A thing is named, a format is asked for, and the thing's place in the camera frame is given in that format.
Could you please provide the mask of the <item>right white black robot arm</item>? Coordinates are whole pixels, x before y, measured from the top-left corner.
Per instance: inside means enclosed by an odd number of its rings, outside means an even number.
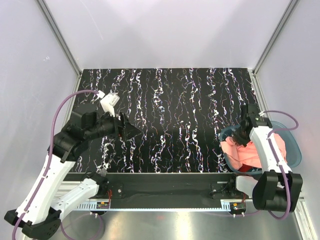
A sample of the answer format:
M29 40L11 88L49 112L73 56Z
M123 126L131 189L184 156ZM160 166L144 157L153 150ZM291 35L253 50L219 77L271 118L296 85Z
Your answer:
M252 141L261 163L262 175L258 180L252 176L239 175L227 185L228 195L239 198L246 194L255 209L267 211L277 220L292 213L299 200L303 178L284 160L274 137L271 121L266 117L248 116L236 130L236 139L242 145Z

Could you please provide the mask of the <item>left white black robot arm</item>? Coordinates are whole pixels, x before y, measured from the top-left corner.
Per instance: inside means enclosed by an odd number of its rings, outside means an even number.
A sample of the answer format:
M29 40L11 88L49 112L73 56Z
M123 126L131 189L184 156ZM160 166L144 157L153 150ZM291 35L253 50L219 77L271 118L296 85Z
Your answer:
M87 173L74 189L55 198L68 172L89 142L108 137L128 141L141 134L125 113L119 117L110 111L99 112L83 104L74 109L62 130L53 137L44 166L23 203L7 211L4 220L15 230L34 240L48 240L59 229L63 219L89 198L103 198L109 193L108 179L102 170Z

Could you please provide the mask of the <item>pink t shirt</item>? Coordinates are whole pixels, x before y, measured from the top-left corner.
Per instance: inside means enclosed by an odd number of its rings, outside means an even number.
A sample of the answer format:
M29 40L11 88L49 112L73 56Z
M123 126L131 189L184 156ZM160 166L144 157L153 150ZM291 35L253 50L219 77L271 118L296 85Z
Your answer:
M220 143L222 151L227 155L230 165L238 171L242 165L262 168L257 149L252 141L246 147L236 145L231 136Z

